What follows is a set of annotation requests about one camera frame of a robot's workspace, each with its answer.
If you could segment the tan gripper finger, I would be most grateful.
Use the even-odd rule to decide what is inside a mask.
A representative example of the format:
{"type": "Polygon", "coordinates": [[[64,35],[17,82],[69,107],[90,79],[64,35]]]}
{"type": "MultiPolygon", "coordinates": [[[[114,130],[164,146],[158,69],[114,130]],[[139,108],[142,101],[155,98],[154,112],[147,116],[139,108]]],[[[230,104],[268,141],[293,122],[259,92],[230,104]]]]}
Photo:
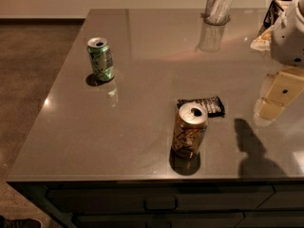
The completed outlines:
{"type": "Polygon", "coordinates": [[[301,67],[286,66],[276,74],[267,74],[256,101],[256,115],[267,121],[276,119],[303,90],[301,67]]]}

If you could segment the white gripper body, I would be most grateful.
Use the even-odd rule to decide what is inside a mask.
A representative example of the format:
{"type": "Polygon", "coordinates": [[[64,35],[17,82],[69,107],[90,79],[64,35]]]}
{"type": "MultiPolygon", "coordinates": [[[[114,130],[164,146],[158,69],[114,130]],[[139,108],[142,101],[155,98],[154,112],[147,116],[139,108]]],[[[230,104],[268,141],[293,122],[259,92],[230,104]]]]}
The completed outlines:
{"type": "Polygon", "coordinates": [[[283,65],[304,67],[304,0],[292,0],[276,19],[271,55],[283,65]]]}

